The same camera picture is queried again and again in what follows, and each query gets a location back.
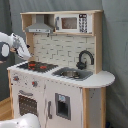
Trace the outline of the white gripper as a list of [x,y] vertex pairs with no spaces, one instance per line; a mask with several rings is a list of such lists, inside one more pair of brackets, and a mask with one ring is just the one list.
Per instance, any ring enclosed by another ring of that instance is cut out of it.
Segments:
[[25,43],[24,39],[14,33],[11,34],[13,45],[12,48],[16,51],[18,56],[23,60],[28,60],[31,55],[28,50],[28,45]]

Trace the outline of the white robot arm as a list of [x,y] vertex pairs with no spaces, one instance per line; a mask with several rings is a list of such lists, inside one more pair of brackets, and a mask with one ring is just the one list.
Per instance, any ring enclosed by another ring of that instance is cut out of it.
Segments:
[[12,33],[7,35],[0,32],[0,64],[7,61],[11,52],[15,52],[21,59],[28,60],[29,45],[25,43],[22,37]]

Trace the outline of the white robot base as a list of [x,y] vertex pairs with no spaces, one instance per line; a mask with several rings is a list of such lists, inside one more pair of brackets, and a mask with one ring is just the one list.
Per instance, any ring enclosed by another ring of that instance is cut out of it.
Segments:
[[16,119],[0,121],[0,128],[41,128],[41,126],[37,116],[28,113]]

